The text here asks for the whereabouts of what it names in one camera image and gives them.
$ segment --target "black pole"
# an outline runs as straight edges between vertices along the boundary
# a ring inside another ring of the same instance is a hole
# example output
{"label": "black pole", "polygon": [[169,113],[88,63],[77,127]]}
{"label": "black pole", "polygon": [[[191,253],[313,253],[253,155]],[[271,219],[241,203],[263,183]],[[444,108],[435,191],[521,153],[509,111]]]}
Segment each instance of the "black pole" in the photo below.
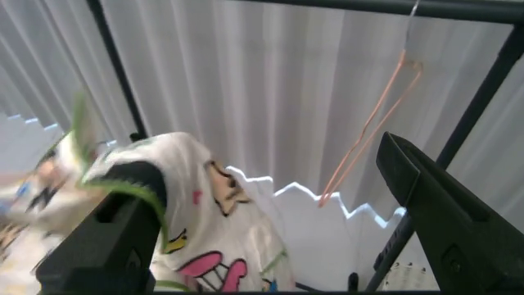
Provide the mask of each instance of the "black pole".
{"label": "black pole", "polygon": [[109,54],[109,58],[111,59],[111,63],[115,68],[116,77],[120,82],[120,87],[122,88],[122,92],[124,93],[125,101],[128,104],[129,110],[131,111],[131,116],[133,117],[133,122],[137,128],[137,137],[146,138],[146,128],[144,127],[142,117],[140,116],[140,111],[138,110],[137,102],[134,99],[131,86],[129,86],[128,78],[125,75],[125,70],[124,66],[122,65],[122,61],[120,60],[120,55],[116,50],[115,41],[113,40],[113,37],[111,36],[111,31],[109,30],[109,26],[107,25],[102,5],[99,0],[86,1],[88,3],[89,9],[91,10],[91,13],[93,14],[95,21],[97,22],[98,30],[100,31],[100,35],[102,36],[104,45],[106,45],[106,50]]}
{"label": "black pole", "polygon": [[[408,16],[416,0],[242,0],[306,7],[336,8]],[[422,0],[417,16],[451,20],[485,21],[516,25],[524,24],[524,6],[520,2],[493,0]]]}
{"label": "black pole", "polygon": [[[524,53],[524,26],[515,26],[511,34],[506,39],[503,47],[499,51],[499,55],[495,60],[495,63],[491,67],[488,75],[482,81],[481,86],[478,88],[477,93],[473,97],[469,104],[469,107],[464,112],[460,119],[457,127],[445,144],[442,152],[436,159],[436,164],[442,168],[447,169],[460,147],[472,131],[478,119],[481,117],[484,110],[490,104],[491,99],[496,94],[500,85],[506,79],[509,72],[521,58]],[[409,239],[413,236],[414,226],[409,217],[406,214],[399,225],[396,227],[395,232],[391,235],[390,241],[384,247],[382,252],[378,255],[375,265],[375,275],[369,281],[366,291],[375,291],[390,270],[391,266],[408,243]]]}

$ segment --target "cartoon print fabric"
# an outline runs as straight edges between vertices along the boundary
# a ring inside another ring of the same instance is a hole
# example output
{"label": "cartoon print fabric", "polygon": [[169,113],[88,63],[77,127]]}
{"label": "cartoon print fabric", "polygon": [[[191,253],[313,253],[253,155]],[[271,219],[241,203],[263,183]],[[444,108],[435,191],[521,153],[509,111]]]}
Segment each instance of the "cartoon print fabric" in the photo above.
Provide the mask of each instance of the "cartoon print fabric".
{"label": "cartoon print fabric", "polygon": [[[167,207],[161,218],[167,230],[160,232],[157,265],[194,278],[206,291],[294,288],[284,245],[249,197],[254,192],[245,191],[206,147],[185,133],[138,143],[100,157],[84,181],[134,161],[162,171]],[[147,186],[140,179],[128,181]]]}

